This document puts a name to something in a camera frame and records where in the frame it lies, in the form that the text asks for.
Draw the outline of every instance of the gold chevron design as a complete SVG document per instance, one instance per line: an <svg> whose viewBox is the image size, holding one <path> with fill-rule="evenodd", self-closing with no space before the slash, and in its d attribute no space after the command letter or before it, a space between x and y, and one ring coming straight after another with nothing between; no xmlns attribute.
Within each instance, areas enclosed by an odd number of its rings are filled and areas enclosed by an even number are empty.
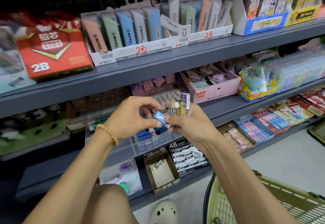
<svg viewBox="0 0 325 224"><path fill-rule="evenodd" d="M50 54L50 53L47 53L47 52L43 52L43 51L38 51L38 50L33 50L33 51L38 52L38 53L43 54L43 55L46 55L48 57L51 57L51 58L53 58L55 60L58 60L62 56L62 54L69 48L69 46L71 44L72 43L68 44L66 47L64 47L62 50L60 50L59 53L57 53L56 55Z"/></svg>

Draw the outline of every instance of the floor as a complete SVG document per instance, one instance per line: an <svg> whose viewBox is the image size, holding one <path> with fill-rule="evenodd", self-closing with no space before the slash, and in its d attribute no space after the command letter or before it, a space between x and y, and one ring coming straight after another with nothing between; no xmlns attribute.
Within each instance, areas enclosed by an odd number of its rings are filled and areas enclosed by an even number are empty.
<svg viewBox="0 0 325 224"><path fill-rule="evenodd" d="M325 196L325 147L306 130L295 133L245 161L252 169L288 185ZM166 198L178 206L180 224L201 224L205 190L211 177L206 177ZM151 210L158 202L134 212L140 224L149 224Z"/></svg>

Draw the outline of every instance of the pink box with bear drawing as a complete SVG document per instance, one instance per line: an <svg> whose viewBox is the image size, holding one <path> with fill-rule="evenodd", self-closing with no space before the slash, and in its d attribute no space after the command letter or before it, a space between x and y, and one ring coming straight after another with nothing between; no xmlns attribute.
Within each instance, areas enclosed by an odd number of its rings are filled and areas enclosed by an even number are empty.
<svg viewBox="0 0 325 224"><path fill-rule="evenodd" d="M226 77L229 79L225 82L214 84L204 88L196 88L193 83L186 77L183 72L180 72L186 87L191 94L191 102L203 103L206 101L214 100L217 98L233 95L237 93L241 77L230 72L224 66L219 63L214 64L218 69L226 73Z"/></svg>

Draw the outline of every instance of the yellow bracelet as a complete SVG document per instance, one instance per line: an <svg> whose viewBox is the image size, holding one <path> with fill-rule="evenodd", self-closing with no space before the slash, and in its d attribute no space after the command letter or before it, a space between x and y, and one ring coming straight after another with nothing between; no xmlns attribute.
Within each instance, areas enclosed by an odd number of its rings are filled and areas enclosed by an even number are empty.
<svg viewBox="0 0 325 224"><path fill-rule="evenodd" d="M102 124L98 124L97 128L101 128L104 129L106 132L108 132L108 134L112 137L112 139L114 140L114 144L115 145L119 145L119 140L116 138L116 136L114 135L114 133L107 127L105 127Z"/></svg>

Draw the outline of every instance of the green round object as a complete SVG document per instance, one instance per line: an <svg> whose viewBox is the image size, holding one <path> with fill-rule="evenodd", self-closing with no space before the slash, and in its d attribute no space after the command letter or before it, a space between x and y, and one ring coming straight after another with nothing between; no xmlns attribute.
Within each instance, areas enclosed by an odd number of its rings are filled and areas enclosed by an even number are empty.
<svg viewBox="0 0 325 224"><path fill-rule="evenodd" d="M127 182L123 181L119 185L126 191L127 194L129 194L130 187L129 187L129 184Z"/></svg>

